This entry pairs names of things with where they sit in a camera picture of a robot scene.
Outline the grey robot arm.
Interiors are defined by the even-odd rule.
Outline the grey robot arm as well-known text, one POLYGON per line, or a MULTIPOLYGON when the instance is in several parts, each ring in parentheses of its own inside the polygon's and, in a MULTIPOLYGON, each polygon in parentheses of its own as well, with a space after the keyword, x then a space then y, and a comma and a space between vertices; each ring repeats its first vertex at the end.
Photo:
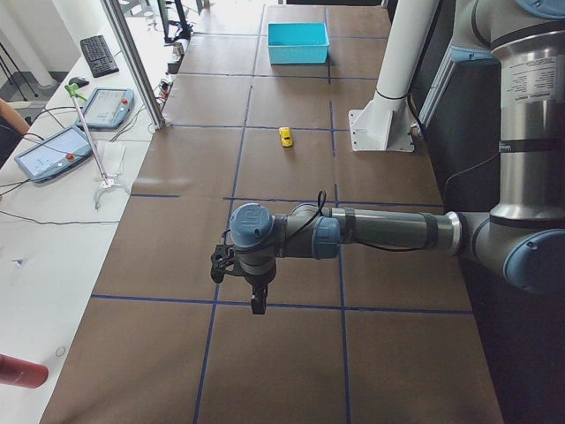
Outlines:
POLYGON ((333 258, 340 245, 461 254, 524 291, 564 288, 564 4, 460 1, 457 56, 501 63, 500 199, 487 213, 400 213, 304 204, 288 215, 247 203, 211 256, 211 277, 241 276, 263 314, 279 257, 333 258))

